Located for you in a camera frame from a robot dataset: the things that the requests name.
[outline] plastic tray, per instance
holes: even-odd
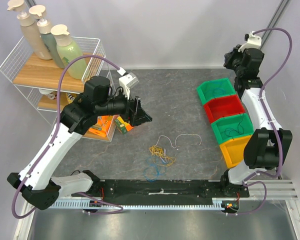
[[[196,91],[199,94],[202,105],[206,104],[211,99],[236,94],[235,89],[228,78],[205,81],[196,88]]]
[[[250,138],[251,135],[243,136],[220,144],[220,149],[228,169],[237,166],[244,159],[244,150]]]
[[[254,133],[254,127],[246,113],[219,118],[211,127],[218,144]]]
[[[245,113],[245,109],[237,95],[211,99],[203,107],[211,124],[220,118]]]

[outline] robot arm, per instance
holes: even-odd
[[[112,94],[110,80],[102,76],[94,76],[84,85],[83,93],[64,107],[60,116],[60,126],[56,139],[51,144],[51,138],[56,130],[54,126],[51,135],[33,158],[20,173],[11,173],[8,182],[18,188],[22,180],[27,177],[22,186],[22,196],[40,210],[50,207],[59,197],[77,192],[87,192],[99,179],[90,171],[85,170],[80,174],[66,177],[52,177],[53,172],[64,158],[69,149],[95,125],[98,117],[108,115],[120,115],[122,119],[132,126],[138,126],[145,122],[151,122],[152,118],[142,109],[138,96],[131,99],[130,86],[124,88],[133,80],[137,82],[135,75],[126,74],[120,78],[122,90],[117,88]],[[46,146],[49,150],[35,166],[31,175],[29,169],[38,159]]]
[[[247,43],[237,45],[224,55],[224,67],[235,72],[234,89],[245,105],[253,124],[254,133],[244,148],[243,161],[236,167],[226,171],[222,176],[228,184],[242,185],[244,179],[256,171],[271,170],[279,165],[279,149],[274,130],[270,122],[278,131],[283,150],[283,163],[287,156],[292,133],[283,130],[275,119],[266,99],[266,92],[261,88],[262,81],[258,77],[259,67],[264,53],[259,50],[261,37],[246,34]],[[270,120],[261,103],[266,106]]]

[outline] marble-patterned surface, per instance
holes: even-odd
[[[160,135],[172,142],[180,134],[177,149],[161,138],[159,146],[176,162],[166,168],[159,179],[212,179],[219,180],[226,164],[208,118],[199,100],[196,88],[204,81],[228,77],[226,69],[156,69],[133,70],[139,84],[132,95],[141,97],[143,109],[153,121],[122,135],[115,131],[112,142],[82,138],[77,142],[54,175],[68,176],[74,170],[91,170],[102,179],[145,179],[149,147]],[[118,74],[112,74],[118,86]]]

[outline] pump dispenser head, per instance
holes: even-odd
[[[56,44],[60,47],[68,46],[72,43],[72,38],[70,33],[68,32],[68,27],[64,24],[55,25],[51,29],[51,33],[53,34]]]
[[[27,8],[25,0],[10,0],[8,1],[8,11],[19,12],[16,16],[19,19],[20,25],[23,27],[30,26],[35,22],[35,19],[25,11]]]
[[[47,15],[46,7],[43,5],[35,5],[30,7],[29,13],[35,18],[39,19],[36,23],[41,34],[51,33],[52,24],[45,18]]]

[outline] gray wall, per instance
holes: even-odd
[[[0,64],[22,36],[16,13],[6,9],[7,2],[0,1]],[[30,162],[49,130],[48,123],[0,72],[0,240],[12,239],[17,226],[11,214],[15,191],[7,176]],[[18,202],[19,213],[22,203]]]
[[[300,199],[300,0],[291,1],[278,27],[290,32],[293,49],[286,66],[266,88],[266,95],[275,118],[293,134],[283,173],[292,179]],[[282,64],[288,47],[284,33],[272,33],[263,49],[265,57],[260,69],[263,82]]]
[[[100,38],[127,69],[209,68],[244,34],[268,25],[280,0],[36,0],[53,24]]]

